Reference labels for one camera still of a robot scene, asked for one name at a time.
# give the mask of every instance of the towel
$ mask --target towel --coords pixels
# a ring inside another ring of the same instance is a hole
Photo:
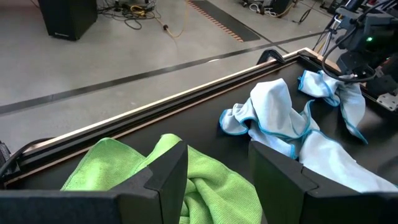
[[[304,71],[298,89],[310,96],[323,98],[332,106],[339,106],[348,131],[367,144],[357,125],[365,115],[366,104],[359,83],[345,83],[329,77],[324,71]]]
[[[62,190],[109,190],[148,166],[181,139],[164,134],[147,156],[105,138],[81,160]],[[252,184],[224,164],[188,147],[187,186],[180,223],[260,223]]]
[[[308,86],[309,81],[310,79],[303,82],[303,85]],[[314,79],[311,85],[314,85],[315,81],[320,80]],[[324,92],[320,91],[320,88],[308,92],[318,97],[329,97],[329,102],[340,103],[341,100],[343,104],[345,101],[341,99],[342,95],[323,95]],[[356,103],[357,97],[347,97],[344,106],[354,108],[355,106],[349,105],[350,100]],[[298,155],[299,161],[305,167],[358,192],[398,191],[394,184],[357,164],[340,144],[320,131],[317,123],[311,118],[312,101],[307,102],[303,111],[298,113],[292,108],[289,89],[283,79],[258,83],[250,92],[245,104],[235,104],[233,108],[224,110],[219,122],[225,133],[249,134],[253,141],[259,141],[285,156],[296,159]],[[294,141],[302,142],[302,146],[299,143],[294,144]]]

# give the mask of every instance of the orange striped tape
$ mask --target orange striped tape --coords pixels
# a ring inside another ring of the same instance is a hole
[[[195,3],[188,1],[188,5],[194,8],[196,11],[198,11],[200,14],[204,15],[207,19],[209,19],[212,23],[216,24],[218,27],[220,27],[223,31],[225,31],[227,34],[229,34],[231,37],[235,38],[239,42],[243,42],[243,39],[236,35],[234,32],[232,32],[230,29],[225,27],[223,24],[218,22],[216,19],[211,17],[209,14],[207,14],[205,11],[203,11],[201,8],[195,5]]]

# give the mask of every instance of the light blue towel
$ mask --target light blue towel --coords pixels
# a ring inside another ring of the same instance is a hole
[[[313,78],[311,81],[311,85],[314,85],[321,80]],[[308,82],[303,82],[303,88],[309,85]],[[321,90],[315,90],[311,93],[316,97],[338,102],[336,106],[341,100],[342,105],[351,108],[350,101],[345,101],[342,95],[325,96]],[[292,159],[296,159],[298,153],[294,140],[302,140],[299,159],[305,167],[358,192],[398,191],[392,183],[358,165],[340,144],[319,131],[320,128],[311,118],[312,101],[307,102],[303,111],[298,113],[292,108],[289,89],[283,79],[258,83],[245,104],[235,104],[233,108],[223,111],[220,126],[225,133],[231,135],[249,134],[252,140]]]
[[[359,83],[344,83],[326,75],[323,71],[304,71],[298,89],[310,96],[323,98],[332,106],[339,106],[348,131],[360,138],[365,144],[368,141],[356,128],[365,115],[365,98],[362,96]]]

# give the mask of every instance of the gray floor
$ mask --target gray floor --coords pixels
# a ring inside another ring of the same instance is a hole
[[[240,43],[189,7],[188,26],[176,41],[155,20],[143,21],[141,30],[132,30],[123,22],[99,16],[78,42],[69,42],[47,35],[40,11],[29,0],[0,0],[0,106],[224,55],[212,62],[0,114],[0,140],[15,151],[35,139],[70,132],[248,68],[267,46],[281,54],[285,54],[281,48],[288,52],[312,48],[318,36],[301,37],[321,32],[330,20],[322,10],[313,10],[303,24],[291,22],[299,20],[313,0],[304,0],[282,19],[251,12],[238,0],[210,2],[266,39]],[[158,0],[157,7],[172,30],[182,28],[183,1]],[[225,56],[244,49],[248,49],[244,54]]]

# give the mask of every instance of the floor mat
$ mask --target floor mat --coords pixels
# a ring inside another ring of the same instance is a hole
[[[222,28],[237,41],[246,42],[260,39],[259,36],[249,30],[244,24],[212,3],[208,1],[189,1],[188,3],[200,14],[204,15],[211,22],[214,22],[218,27]]]

